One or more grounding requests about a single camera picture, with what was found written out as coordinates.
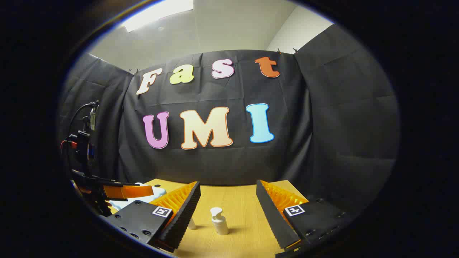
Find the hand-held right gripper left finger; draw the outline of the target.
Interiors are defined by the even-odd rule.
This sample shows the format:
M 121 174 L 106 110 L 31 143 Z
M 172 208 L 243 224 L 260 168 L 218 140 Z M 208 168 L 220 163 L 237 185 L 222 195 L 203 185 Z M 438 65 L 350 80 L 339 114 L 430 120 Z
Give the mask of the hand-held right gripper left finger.
M 134 200 L 106 220 L 144 244 L 173 253 L 200 196 L 200 182 L 194 181 L 151 202 Z

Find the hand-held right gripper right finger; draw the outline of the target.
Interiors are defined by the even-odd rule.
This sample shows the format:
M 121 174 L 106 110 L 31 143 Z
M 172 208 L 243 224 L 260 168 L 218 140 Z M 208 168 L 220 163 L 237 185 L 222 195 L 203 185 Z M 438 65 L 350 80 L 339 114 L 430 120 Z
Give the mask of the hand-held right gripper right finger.
M 278 245 L 308 250 L 331 239 L 350 223 L 350 215 L 324 198 L 308 200 L 264 180 L 256 195 Z

